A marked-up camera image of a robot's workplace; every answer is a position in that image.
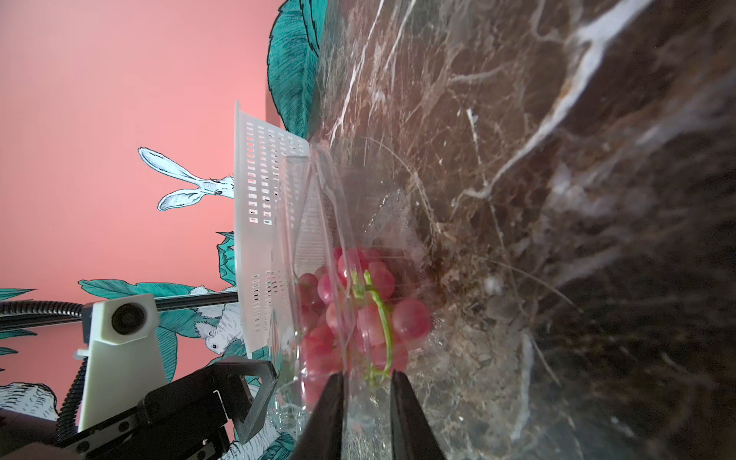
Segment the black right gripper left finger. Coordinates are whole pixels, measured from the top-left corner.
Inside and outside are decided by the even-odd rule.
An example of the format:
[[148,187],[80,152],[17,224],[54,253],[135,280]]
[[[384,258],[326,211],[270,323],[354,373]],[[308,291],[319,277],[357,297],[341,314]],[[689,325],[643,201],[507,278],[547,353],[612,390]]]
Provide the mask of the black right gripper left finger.
[[345,377],[333,374],[298,437],[290,460],[341,460]]

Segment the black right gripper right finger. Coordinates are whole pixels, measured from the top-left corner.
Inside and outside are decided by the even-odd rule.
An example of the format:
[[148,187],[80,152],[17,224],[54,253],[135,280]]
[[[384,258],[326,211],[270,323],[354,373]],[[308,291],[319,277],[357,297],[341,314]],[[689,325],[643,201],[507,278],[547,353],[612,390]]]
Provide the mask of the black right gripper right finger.
[[394,371],[390,390],[394,460],[445,460],[407,375]]

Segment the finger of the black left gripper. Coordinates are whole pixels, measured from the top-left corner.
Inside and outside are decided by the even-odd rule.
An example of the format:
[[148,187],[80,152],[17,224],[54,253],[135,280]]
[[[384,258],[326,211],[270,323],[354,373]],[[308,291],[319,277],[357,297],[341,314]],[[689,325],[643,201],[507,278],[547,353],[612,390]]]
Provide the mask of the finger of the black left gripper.
[[250,441],[266,423],[277,383],[272,362],[232,356],[215,364],[215,377],[216,389],[238,439]]

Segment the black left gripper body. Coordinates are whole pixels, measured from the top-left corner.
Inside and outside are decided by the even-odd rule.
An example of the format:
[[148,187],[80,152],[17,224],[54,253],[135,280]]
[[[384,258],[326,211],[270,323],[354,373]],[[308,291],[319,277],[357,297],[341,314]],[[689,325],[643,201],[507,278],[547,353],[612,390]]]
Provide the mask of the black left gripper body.
[[220,459],[229,450],[226,377],[206,367],[57,445],[78,459]]

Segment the red grape bunch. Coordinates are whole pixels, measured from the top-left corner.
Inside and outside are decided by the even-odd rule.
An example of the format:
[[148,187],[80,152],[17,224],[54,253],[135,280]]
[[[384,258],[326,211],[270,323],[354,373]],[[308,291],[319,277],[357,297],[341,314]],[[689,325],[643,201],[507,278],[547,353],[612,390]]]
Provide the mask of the red grape bunch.
[[409,292],[396,256],[375,247],[333,249],[333,264],[299,276],[300,396],[315,407],[331,375],[350,364],[380,383],[404,371],[434,328],[431,307]]

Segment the white perforated plastic basket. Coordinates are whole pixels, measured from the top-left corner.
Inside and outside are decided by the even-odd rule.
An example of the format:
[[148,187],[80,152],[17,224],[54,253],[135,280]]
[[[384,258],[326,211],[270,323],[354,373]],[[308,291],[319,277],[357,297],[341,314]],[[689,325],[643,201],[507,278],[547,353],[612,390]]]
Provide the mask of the white perforated plastic basket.
[[235,108],[233,246],[243,343],[274,357],[293,333],[289,234],[299,213],[308,142]]

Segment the black left frame post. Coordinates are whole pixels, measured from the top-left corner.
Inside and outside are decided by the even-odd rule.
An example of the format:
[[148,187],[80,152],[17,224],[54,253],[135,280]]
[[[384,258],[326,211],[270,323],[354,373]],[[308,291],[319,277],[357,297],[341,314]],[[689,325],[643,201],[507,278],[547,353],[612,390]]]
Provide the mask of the black left frame post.
[[174,297],[155,298],[155,305],[159,312],[173,312],[186,309],[213,307],[224,304],[238,303],[236,291],[207,292],[197,295],[182,295]]

